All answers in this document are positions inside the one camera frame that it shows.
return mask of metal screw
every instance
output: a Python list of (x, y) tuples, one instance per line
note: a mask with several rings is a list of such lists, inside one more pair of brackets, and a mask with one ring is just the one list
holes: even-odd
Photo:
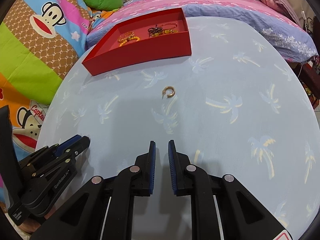
[(197, 167), (194, 166), (194, 165), (188, 165), (187, 166), (187, 171), (195, 171), (196, 169), (197, 169)]
[(138, 166), (132, 166), (130, 167), (130, 171), (131, 172), (138, 172), (140, 170), (140, 168)]
[(232, 175), (230, 174), (227, 174), (226, 176), (224, 176), (224, 179), (227, 181), (227, 182), (233, 182), (235, 177), (233, 177)]
[(91, 179), (91, 182), (93, 183), (93, 184), (99, 184), (100, 182), (101, 182), (101, 177), (99, 177), (99, 176), (95, 176), (95, 177), (93, 177), (92, 179)]

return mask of red box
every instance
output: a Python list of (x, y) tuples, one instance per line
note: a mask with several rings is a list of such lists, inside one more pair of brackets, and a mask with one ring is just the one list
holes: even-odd
[[(176, 23), (177, 33), (150, 38), (148, 29), (165, 23)], [(129, 41), (119, 47), (121, 34), (134, 31), (140, 41)], [(117, 68), (171, 57), (191, 55), (190, 36), (181, 8), (145, 14), (115, 25), (90, 51), (82, 64), (92, 76)]]

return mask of white tabletop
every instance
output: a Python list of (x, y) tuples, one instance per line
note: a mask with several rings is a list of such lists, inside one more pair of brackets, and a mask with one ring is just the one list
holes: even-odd
[[(154, 193), (135, 198), (132, 239), (191, 239), (190, 198), (175, 197), (171, 188), (174, 139), (177, 151), (209, 174), (233, 174), (298, 239), (320, 203), (320, 131), (305, 91), (249, 25), (217, 17), (187, 22), (191, 57), (92, 77), (81, 64), (86, 52), (68, 73), (37, 148), (75, 134), (91, 144), (59, 205), (92, 176), (108, 178), (133, 165), (154, 140)], [(174, 97), (162, 99), (166, 86), (175, 88)]]

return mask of monkey ear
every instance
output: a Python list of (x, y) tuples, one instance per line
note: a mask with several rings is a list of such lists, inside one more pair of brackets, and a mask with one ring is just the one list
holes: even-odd
[(48, 9), (48, 7), (49, 7), (50, 5), (52, 5), (52, 2), (47, 2), (47, 3), (45, 3), (45, 4), (42, 6), (42, 12), (44, 13), (44, 12)]
[(64, 24), (66, 24), (66, 19), (65, 19), (65, 17), (63, 17), (60, 21), (58, 21), (57, 22), (57, 25), (64, 25)]
[(27, 113), (27, 109), (24, 108), (24, 107), (21, 107), (17, 113), (17, 120), (18, 120), (18, 123), (20, 124), (20, 126), (23, 126), (23, 119)]

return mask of green cushion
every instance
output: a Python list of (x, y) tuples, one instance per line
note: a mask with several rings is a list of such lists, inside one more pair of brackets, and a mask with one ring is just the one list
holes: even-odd
[(112, 11), (123, 6), (122, 0), (84, 0), (85, 4), (100, 11)]

